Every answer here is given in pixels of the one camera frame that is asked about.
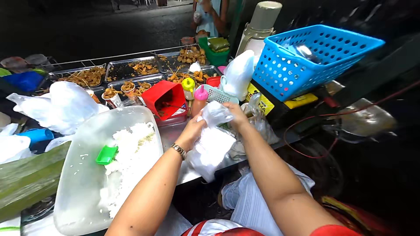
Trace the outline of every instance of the red shirt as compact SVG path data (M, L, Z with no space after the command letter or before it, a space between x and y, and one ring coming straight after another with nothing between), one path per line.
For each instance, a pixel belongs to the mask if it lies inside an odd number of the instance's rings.
M211 232L215 232L214 236L264 236L263 234L249 229L249 228L231 228L224 230L224 225L222 227L217 227L217 225L212 223L217 223L218 220L205 220L195 226L191 227L185 231L181 236L200 236L200 235L209 235ZM354 232L353 230L338 225L326 225L321 226L314 230L310 236L361 236L360 234Z

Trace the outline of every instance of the green plastic scoop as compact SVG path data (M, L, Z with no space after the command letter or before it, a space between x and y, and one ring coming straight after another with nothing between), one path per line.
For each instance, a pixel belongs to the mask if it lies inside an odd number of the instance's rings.
M96 163L98 163L99 165L108 165L114 159L117 151L118 147L108 147L107 145L105 145L99 153L98 157L96 158Z

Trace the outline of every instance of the red container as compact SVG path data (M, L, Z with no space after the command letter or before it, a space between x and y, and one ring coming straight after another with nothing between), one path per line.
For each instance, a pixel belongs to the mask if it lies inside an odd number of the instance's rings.
M166 92L172 90L172 100L168 101L170 107L162 108L165 115L160 116L156 109L156 101L161 98ZM181 84L162 80L161 82L153 85L150 89L142 94L142 98L153 114L158 116L161 120L168 119L173 115L184 103L184 89Z
M155 121L158 127L161 126L167 126L167 125L172 125L172 124L176 124L176 123L181 123L186 121L187 119L187 115L188 115L188 104L185 102L184 105L182 105L182 108L185 107L185 111L179 113L179 114L173 114L171 115L170 118L168 118L167 120L163 121L157 117L155 117Z
M206 84L215 88L219 87L221 76L210 77L207 79Z

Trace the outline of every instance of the sauce bottle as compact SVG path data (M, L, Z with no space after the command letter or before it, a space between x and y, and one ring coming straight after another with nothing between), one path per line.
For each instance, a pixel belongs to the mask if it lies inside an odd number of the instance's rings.
M191 78L185 78L181 82L182 88L184 89L184 96L187 100L194 100L195 82Z
M194 93L194 102L191 107L191 116L195 117L201 109L203 109L207 104L207 99L209 98L208 92L204 89L204 85L200 87Z

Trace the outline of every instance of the vendor's hand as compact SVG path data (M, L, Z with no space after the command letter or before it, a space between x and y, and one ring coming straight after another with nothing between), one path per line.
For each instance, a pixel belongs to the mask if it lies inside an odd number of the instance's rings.
M237 132L241 133L241 130L244 127L249 126L248 118L238 104L232 102L225 102L223 103L223 106L227 107L232 113L232 115L235 117L231 121L231 125Z
M211 0L203 0L200 5L205 13L211 14L214 11Z
M201 130L207 125L205 120L197 122L197 118L201 116L201 114L202 112L188 122L184 131L182 131L179 138L175 141L175 143L182 147L185 152L188 152L193 148L194 142L200 137Z

